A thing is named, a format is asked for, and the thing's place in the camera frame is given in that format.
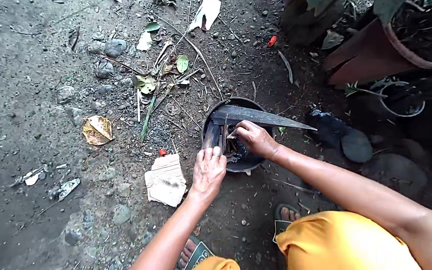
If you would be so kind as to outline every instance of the person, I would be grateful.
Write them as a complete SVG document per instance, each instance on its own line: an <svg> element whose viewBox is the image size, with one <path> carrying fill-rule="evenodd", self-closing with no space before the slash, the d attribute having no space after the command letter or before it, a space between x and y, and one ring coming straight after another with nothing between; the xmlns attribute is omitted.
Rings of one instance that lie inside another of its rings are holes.
<svg viewBox="0 0 432 270"><path fill-rule="evenodd" d="M249 151L298 175L347 210L300 218L291 205L277 208L275 218L289 225L277 230L274 240L289 270L432 270L432 210L376 181L280 145L252 122L238 123L236 133ZM186 199L131 270L172 270L179 257L186 269L240 269L231 259L208 256L206 246L194 255L201 245L189 238L225 173L226 158L219 147L197 154Z"/></svg>

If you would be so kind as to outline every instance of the sandal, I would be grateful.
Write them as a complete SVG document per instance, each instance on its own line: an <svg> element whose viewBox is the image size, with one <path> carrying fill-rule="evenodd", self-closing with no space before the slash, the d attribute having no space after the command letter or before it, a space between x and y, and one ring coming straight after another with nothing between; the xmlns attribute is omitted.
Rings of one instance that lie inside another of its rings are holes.
<svg viewBox="0 0 432 270"><path fill-rule="evenodd" d="M281 218L281 209L283 207L286 207L288 210L291 210L294 212L295 215L298 216L297 219L299 219L301 217L300 212L291 205L288 204L279 204L276 209L274 210L274 236L273 236L273 243L277 244L276 242L276 236L279 235L280 233L284 233L287 229L287 227L293 223L292 221L288 221L288 220L283 220L283 218Z"/></svg>
<svg viewBox="0 0 432 270"><path fill-rule="evenodd" d="M191 257L189 257L189 261L185 267L181 267L180 265L181 256L179 256L179 259L177 260L177 264L179 269L181 270L193 269L202 261L204 261L204 259L214 256L213 252L209 250L209 248L205 245L205 243L203 243L201 240L196 238L196 236L191 235L189 236L189 239L196 244L196 248L191 253Z"/></svg>

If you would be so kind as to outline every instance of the plant pot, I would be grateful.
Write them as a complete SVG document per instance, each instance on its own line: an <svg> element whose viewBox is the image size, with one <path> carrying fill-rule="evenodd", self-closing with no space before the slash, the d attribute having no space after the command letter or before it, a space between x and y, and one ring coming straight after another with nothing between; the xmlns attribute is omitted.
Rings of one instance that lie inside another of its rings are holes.
<svg viewBox="0 0 432 270"><path fill-rule="evenodd" d="M222 105L237 105L240 107L250 108L254 110L259 110L266 112L265 109L263 109L258 103L255 101L252 101L247 98L243 97L231 97L228 100L224 100L216 104L211 110L209 111L208 115L206 116L206 120L204 121L204 126L201 130L201 143L203 143L205 139L205 133L208 128L208 124L211 121L210 115L216 111L219 107ZM264 128L271 137L273 137L273 128L266 127ZM255 155L253 153L249 153L246 157L241 158L237 163L228 163L226 165L226 171L233 172L233 173L248 173L251 170L258 167L265 159L261 156Z"/></svg>

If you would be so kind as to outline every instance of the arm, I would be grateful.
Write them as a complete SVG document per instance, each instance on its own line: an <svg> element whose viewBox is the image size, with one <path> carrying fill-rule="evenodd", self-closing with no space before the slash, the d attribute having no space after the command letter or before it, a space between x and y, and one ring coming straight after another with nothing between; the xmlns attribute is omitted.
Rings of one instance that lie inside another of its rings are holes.
<svg viewBox="0 0 432 270"><path fill-rule="evenodd" d="M219 193L226 157L216 146L199 151L188 196L154 236L130 270L173 270L191 232Z"/></svg>
<svg viewBox="0 0 432 270"><path fill-rule="evenodd" d="M432 269L432 210L376 181L280 145L254 123L239 123L237 134L250 151L288 169L333 202L402 239L418 264Z"/></svg>

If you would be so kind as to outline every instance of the red plastic piece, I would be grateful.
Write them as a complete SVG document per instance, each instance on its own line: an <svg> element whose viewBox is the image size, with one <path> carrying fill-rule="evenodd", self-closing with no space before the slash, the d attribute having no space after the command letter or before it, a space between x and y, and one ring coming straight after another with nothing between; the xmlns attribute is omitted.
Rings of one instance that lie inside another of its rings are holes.
<svg viewBox="0 0 432 270"><path fill-rule="evenodd" d="M277 39L278 39L278 37L275 36L275 35L273 35L273 36L271 37L271 39L269 40L269 42L268 42L268 47L273 46L273 45L276 43L276 40L277 40Z"/></svg>
<svg viewBox="0 0 432 270"><path fill-rule="evenodd" d="M159 152L159 155L162 156L162 157L164 157L164 156L167 155L166 150L164 148L159 149L158 152Z"/></svg>

